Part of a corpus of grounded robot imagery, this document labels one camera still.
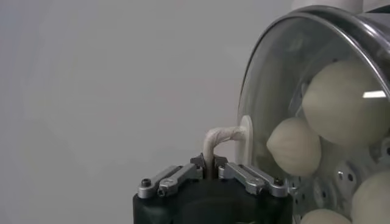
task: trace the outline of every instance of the bolt head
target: bolt head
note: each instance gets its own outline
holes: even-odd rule
[[[142,187],[150,187],[151,185],[152,185],[151,179],[146,178],[141,181]]]

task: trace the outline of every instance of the screw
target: screw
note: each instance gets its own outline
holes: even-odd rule
[[[141,187],[150,187],[152,185],[151,179],[143,179],[141,181]]]
[[[157,195],[159,196],[159,197],[165,197],[165,195],[166,195],[166,189],[165,188],[159,188],[158,190],[157,190]]]
[[[282,186],[283,185],[283,181],[279,178],[275,178],[274,179],[274,184],[275,185],[278,185],[278,186]]]

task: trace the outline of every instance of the metal rim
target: metal rim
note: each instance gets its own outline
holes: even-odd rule
[[[355,27],[359,28],[361,32],[359,34],[364,34],[365,37],[357,37],[356,33],[347,33],[341,27],[336,26],[333,23],[334,21],[332,22],[331,19],[329,19],[330,16],[334,16],[335,19],[341,18],[343,19],[343,21],[347,21],[348,24],[353,24]],[[352,50],[357,54],[357,56],[359,56],[359,58],[362,59],[362,61],[364,61],[365,64],[370,68],[370,70],[375,74],[375,78],[378,80],[388,100],[390,100],[389,77],[386,76],[386,74],[384,74],[381,70],[382,66],[384,66],[386,63],[387,64],[389,63],[388,61],[390,59],[390,42],[382,35],[381,32],[377,32],[377,29],[371,23],[359,19],[358,17],[353,16],[350,13],[347,13],[346,11],[343,11],[341,9],[336,9],[333,7],[326,7],[326,6],[310,6],[310,7],[298,9],[277,19],[269,27],[267,27],[267,29],[260,36],[260,38],[256,42],[255,47],[252,50],[248,64],[246,66],[245,75],[241,84],[241,90],[239,94],[238,109],[240,108],[241,105],[241,97],[243,94],[247,73],[252,63],[254,54],[256,53],[259,47],[259,44],[261,43],[263,38],[268,34],[268,32],[272,30],[274,26],[278,25],[280,22],[283,22],[284,20],[293,19],[293,18],[310,19],[334,31],[334,33],[337,34],[340,38],[342,38],[352,48]],[[366,40],[368,39],[370,41],[374,41],[375,43],[377,43],[381,47],[381,50],[384,51],[383,54],[378,55],[377,52],[372,52],[372,51],[370,52],[369,49],[362,47],[361,42],[357,40],[364,40],[364,38],[366,38]]]

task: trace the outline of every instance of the hole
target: hole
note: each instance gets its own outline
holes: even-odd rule
[[[352,176],[352,174],[350,174],[350,173],[348,173],[348,180],[349,180],[349,181],[353,181],[353,176]]]

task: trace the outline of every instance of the clear plastic dome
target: clear plastic dome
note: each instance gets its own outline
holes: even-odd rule
[[[297,223],[319,208],[351,220],[361,184],[390,172],[390,97],[381,76],[390,70],[375,58],[387,55],[368,31],[359,43],[351,21],[338,24],[303,11],[278,20],[253,50],[242,86],[238,119],[252,118],[252,164],[289,180]]]

